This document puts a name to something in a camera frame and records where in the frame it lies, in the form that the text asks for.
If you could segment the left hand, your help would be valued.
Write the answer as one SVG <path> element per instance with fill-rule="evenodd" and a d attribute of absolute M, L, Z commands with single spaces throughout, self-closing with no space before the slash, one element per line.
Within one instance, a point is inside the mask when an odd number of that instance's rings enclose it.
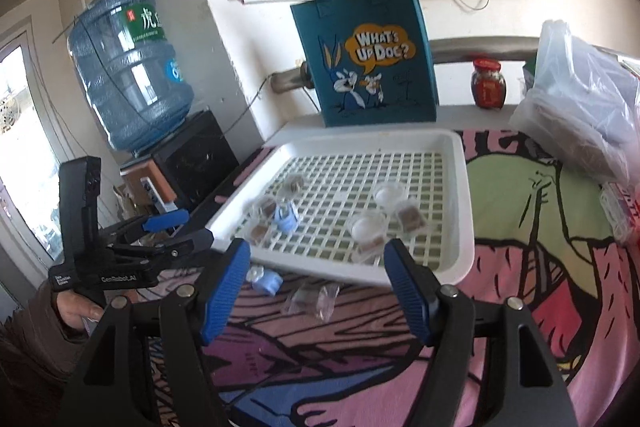
<path fill-rule="evenodd" d="M 98 326 L 107 311 L 113 309 L 113 303 L 119 303 L 117 297 L 108 306 L 101 307 L 76 291 L 50 291 L 47 298 L 50 319 L 47 338 L 62 340 L 66 343 L 84 343 L 91 333 L 86 322 Z"/>

